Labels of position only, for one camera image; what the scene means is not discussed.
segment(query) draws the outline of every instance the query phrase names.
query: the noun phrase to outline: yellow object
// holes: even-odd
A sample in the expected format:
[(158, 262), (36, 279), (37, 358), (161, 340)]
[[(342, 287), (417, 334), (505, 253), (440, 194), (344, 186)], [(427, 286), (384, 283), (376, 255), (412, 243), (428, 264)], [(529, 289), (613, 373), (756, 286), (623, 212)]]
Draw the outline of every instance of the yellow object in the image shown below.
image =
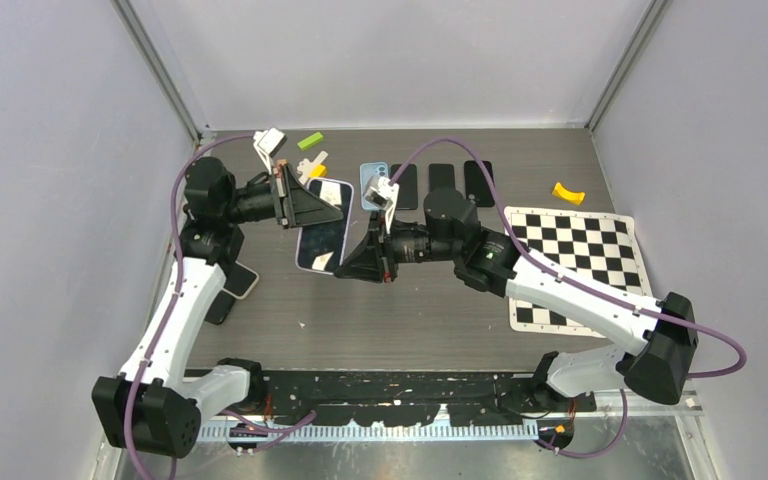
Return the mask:
[(552, 190), (552, 195), (562, 200), (566, 200), (573, 205), (581, 205), (581, 202), (584, 201), (584, 192), (570, 192), (561, 185), (561, 182), (555, 184), (555, 189)]
[(310, 178), (324, 177), (326, 173), (328, 173), (328, 169), (325, 168), (325, 165), (320, 164), (313, 167), (313, 171), (310, 172)]

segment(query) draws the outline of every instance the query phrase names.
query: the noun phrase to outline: white wall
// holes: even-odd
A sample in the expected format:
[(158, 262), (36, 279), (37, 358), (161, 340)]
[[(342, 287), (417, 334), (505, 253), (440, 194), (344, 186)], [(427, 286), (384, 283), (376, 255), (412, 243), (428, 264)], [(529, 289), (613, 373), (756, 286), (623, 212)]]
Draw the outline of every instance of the white wall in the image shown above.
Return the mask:
[(217, 130), (582, 126), (649, 4), (146, 2)]
[[(725, 478), (768, 478), (768, 2), (673, 2), (596, 141), (657, 293), (746, 347), (696, 384)], [(695, 368), (732, 360), (700, 339)]]
[(109, 2), (0, 1), (0, 479), (88, 478), (191, 151)]

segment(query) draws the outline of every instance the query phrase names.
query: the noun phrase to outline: white-framed smartphone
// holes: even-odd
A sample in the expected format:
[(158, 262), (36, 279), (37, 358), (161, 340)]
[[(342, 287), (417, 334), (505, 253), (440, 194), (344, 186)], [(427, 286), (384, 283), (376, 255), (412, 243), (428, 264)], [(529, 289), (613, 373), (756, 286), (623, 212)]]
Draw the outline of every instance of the white-framed smartphone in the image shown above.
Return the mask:
[(334, 275), (346, 250), (354, 187), (330, 178), (311, 178), (307, 189), (343, 212), (343, 219), (302, 227), (296, 244), (296, 266), (314, 273)]

